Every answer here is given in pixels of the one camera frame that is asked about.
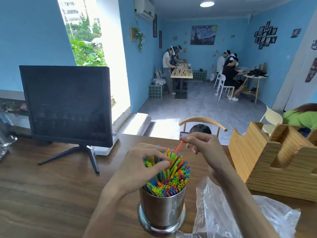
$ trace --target white device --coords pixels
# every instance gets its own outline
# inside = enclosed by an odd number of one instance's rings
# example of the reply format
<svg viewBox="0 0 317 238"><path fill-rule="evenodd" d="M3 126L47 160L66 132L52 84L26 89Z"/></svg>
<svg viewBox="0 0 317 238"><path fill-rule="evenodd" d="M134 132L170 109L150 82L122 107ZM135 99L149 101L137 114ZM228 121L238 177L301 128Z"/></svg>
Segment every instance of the white device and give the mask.
<svg viewBox="0 0 317 238"><path fill-rule="evenodd" d="M154 6L149 0L134 0L134 11L146 20L153 20L155 16Z"/></svg>
<svg viewBox="0 0 317 238"><path fill-rule="evenodd" d="M112 133L113 146L116 144L118 138L119 138L119 134L118 133ZM112 150L113 146L111 148L98 147L98 146L92 146L92 147L93 147L93 151L95 152L95 155L107 156L107 155L109 155L109 153Z"/></svg>

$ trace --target monitor stand leg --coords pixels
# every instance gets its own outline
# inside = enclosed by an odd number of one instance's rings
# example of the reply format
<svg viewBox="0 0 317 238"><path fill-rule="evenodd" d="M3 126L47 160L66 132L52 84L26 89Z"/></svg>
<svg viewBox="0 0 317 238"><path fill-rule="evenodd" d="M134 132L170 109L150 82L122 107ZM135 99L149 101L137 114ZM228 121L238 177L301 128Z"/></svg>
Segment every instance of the monitor stand leg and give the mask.
<svg viewBox="0 0 317 238"><path fill-rule="evenodd" d="M91 161L91 164L93 165L93 169L95 170L95 173L96 174L100 174L99 168L98 168L98 164L97 164L97 160L96 160L96 156L95 156L95 153L93 151L93 148L91 146L88 146L88 145L87 146L84 146L84 145L75 146L75 147L70 148L70 149L68 149L68 150L66 150L66 151L64 151L64 152L62 152L62 153L60 153L60 154L48 159L48 160L45 160L43 162L38 163L38 165L46 164L46 163L48 163L50 161L53 161L53 160L56 160L58 158L64 157L66 155L69 155L69 154L71 154L71 153L73 153L75 151L87 152L88 155L89 155L89 159Z"/></svg>

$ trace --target wooden organizer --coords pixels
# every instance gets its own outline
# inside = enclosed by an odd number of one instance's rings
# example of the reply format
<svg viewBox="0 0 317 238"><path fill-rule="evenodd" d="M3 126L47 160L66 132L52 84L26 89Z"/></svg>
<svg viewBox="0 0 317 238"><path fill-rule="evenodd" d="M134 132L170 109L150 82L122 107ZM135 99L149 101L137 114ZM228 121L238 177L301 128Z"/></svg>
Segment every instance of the wooden organizer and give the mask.
<svg viewBox="0 0 317 238"><path fill-rule="evenodd" d="M242 136L233 130L229 151L248 189L317 201L317 147L299 127L277 125L271 135L251 122Z"/></svg>

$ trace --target air conditioner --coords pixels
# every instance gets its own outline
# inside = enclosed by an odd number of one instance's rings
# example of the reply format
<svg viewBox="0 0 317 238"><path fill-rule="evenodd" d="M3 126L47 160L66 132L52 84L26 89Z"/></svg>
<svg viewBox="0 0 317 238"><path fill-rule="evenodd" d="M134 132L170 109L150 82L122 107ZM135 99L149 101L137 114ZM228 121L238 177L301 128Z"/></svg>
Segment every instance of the air conditioner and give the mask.
<svg viewBox="0 0 317 238"><path fill-rule="evenodd" d="M155 9L149 0L134 0L134 11L144 19L154 19Z"/></svg>

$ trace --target green shirt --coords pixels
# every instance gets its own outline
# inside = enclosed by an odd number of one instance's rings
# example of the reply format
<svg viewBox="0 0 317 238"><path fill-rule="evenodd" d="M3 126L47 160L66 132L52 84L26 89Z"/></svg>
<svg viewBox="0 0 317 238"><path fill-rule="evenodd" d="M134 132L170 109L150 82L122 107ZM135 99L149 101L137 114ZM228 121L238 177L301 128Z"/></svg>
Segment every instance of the green shirt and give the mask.
<svg viewBox="0 0 317 238"><path fill-rule="evenodd" d="M317 112L298 113L295 110L287 111L283 115L283 124L315 129L317 128Z"/></svg>

